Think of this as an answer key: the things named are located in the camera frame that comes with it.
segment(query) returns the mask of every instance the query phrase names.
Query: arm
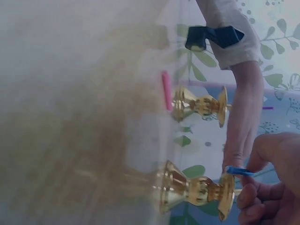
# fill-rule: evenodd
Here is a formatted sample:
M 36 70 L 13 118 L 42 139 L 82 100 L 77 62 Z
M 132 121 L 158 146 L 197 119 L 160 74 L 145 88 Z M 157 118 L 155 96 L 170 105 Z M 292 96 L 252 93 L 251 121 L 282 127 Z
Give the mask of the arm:
M 263 106 L 263 76 L 255 61 L 232 66 L 237 89 L 227 126 L 223 168 L 243 167 L 257 134 Z
M 242 167 L 250 155 L 263 105 L 263 76 L 257 63 L 260 42 L 235 0 L 196 1 L 207 26 L 231 25 L 245 34 L 237 45 L 226 49 L 210 42 L 220 68 L 232 70 L 237 83 L 227 127 L 223 168 L 226 165 Z

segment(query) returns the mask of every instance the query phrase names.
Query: hand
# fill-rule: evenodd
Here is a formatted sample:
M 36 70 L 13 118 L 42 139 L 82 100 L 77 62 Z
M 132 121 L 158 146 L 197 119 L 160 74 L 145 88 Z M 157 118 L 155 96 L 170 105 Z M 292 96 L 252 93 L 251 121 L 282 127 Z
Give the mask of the hand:
M 300 224 L 300 135 L 281 133 L 256 138 L 247 169 L 262 170 L 271 162 L 280 183 L 266 185 L 242 177 L 237 203 L 241 225 Z

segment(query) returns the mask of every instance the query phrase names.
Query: person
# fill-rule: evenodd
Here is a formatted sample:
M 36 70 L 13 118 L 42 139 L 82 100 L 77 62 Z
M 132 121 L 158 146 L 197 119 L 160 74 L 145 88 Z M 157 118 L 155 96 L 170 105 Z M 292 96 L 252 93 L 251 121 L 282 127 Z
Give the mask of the person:
M 263 76 L 258 65 L 260 40 L 236 0 L 196 0 L 208 27 L 233 26 L 244 33 L 236 45 L 211 48 L 222 70 L 231 70 L 237 89 L 227 126 L 223 171 L 227 165 L 243 167 L 256 137 L 263 106 Z
M 261 135 L 254 141 L 247 164 L 251 172 L 262 170 L 270 162 L 281 180 L 275 185 L 241 177 L 243 190 L 237 205 L 241 225 L 300 224 L 300 135 L 280 133 Z

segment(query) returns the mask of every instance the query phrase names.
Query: blue clip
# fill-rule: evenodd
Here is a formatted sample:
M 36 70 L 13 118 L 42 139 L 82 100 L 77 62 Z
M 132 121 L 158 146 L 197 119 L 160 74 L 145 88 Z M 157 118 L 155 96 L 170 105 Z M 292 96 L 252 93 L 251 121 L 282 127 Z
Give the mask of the blue clip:
M 225 168 L 225 171 L 232 175 L 243 175 L 243 176 L 253 176 L 254 175 L 254 173 L 250 172 L 249 170 L 233 167 L 230 165 Z

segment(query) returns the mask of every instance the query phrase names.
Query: brass oil lamp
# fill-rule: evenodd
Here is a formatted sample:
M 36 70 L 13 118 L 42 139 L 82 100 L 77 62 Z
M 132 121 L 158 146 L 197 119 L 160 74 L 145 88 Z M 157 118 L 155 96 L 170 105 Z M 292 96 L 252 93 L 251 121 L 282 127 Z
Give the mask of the brass oil lamp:
M 223 127 L 227 111 L 231 109 L 228 105 L 227 89 L 223 87 L 218 100 L 211 95 L 196 97 L 185 87 L 178 87 L 173 95 L 173 117 L 178 121 L 192 113 L 198 113 L 201 116 L 210 116 L 213 113 L 217 115 L 220 128 Z

